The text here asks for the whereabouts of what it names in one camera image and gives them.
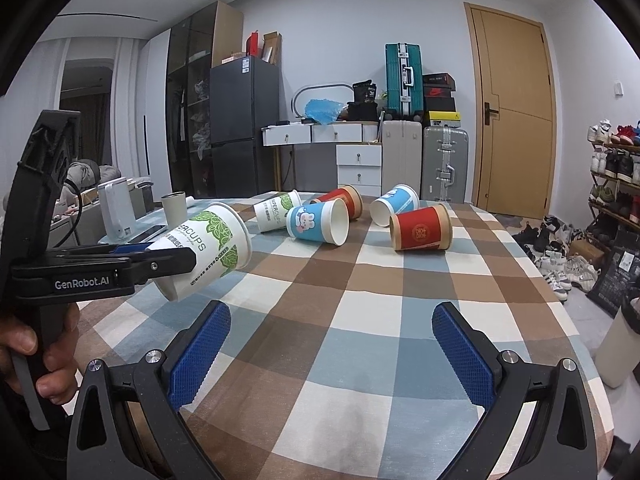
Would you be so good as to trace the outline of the person's left hand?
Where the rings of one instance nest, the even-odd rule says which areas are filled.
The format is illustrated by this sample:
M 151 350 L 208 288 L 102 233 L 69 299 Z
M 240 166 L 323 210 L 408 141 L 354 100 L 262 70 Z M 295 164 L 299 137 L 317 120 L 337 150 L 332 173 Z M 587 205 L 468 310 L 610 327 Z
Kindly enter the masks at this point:
M 79 308 L 69 304 L 63 333 L 43 351 L 43 364 L 47 369 L 36 381 L 36 389 L 43 399 L 49 399 L 56 405 L 72 400 L 77 389 L 75 351 L 79 338 Z M 21 323 L 17 318 L 1 319 L 1 378 L 16 392 L 22 394 L 12 364 L 10 351 L 23 356 L 33 356 L 38 351 L 38 339 L 34 330 Z

